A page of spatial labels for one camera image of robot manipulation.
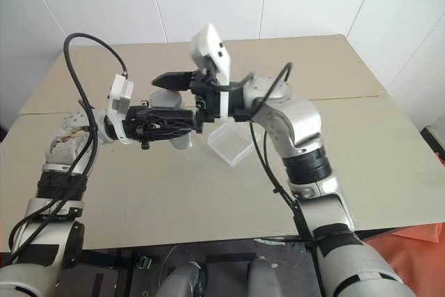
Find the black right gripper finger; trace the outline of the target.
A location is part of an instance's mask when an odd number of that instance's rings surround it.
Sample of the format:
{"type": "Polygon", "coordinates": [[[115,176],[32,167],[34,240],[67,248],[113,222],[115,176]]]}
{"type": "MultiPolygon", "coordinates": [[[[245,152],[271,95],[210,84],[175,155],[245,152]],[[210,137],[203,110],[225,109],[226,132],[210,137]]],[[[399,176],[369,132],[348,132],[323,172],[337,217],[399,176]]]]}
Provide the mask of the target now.
{"type": "Polygon", "coordinates": [[[156,83],[190,83],[192,72],[166,72],[156,78],[156,83]]]}
{"type": "Polygon", "coordinates": [[[190,89],[190,83],[187,81],[152,81],[152,85],[157,88],[170,91],[187,91],[190,89]]]}

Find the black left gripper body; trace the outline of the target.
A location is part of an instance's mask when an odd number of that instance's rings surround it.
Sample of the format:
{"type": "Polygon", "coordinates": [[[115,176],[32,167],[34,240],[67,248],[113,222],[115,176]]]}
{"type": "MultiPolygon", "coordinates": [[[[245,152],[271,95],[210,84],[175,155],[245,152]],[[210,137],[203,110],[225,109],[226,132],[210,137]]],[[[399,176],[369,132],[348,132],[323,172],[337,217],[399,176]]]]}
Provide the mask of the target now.
{"type": "Polygon", "coordinates": [[[148,150],[158,134],[154,111],[148,106],[130,106],[122,122],[127,138],[139,142],[142,150],[148,150]]]}

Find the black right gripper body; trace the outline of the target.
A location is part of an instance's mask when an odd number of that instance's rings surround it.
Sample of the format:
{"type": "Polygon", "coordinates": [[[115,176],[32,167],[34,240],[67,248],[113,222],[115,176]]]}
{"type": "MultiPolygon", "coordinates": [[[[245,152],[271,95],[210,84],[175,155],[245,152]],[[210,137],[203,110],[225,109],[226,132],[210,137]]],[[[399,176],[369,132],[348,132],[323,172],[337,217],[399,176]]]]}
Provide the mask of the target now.
{"type": "Polygon", "coordinates": [[[214,74],[194,71],[190,90],[195,96],[197,112],[202,120],[221,118],[219,82],[214,74]]]}

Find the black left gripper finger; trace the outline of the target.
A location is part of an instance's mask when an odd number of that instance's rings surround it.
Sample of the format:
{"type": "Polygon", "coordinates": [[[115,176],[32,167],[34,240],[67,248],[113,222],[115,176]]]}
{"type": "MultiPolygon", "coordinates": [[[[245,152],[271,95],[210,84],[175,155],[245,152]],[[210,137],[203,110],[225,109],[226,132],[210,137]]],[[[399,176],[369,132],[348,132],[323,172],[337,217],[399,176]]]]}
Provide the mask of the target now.
{"type": "Polygon", "coordinates": [[[202,133],[203,123],[196,120],[166,120],[156,128],[158,137],[180,137],[191,133],[202,133]]]}
{"type": "Polygon", "coordinates": [[[187,109],[166,109],[159,108],[156,110],[158,117],[165,120],[171,120],[172,122],[194,122],[195,114],[191,110],[187,109]]]}

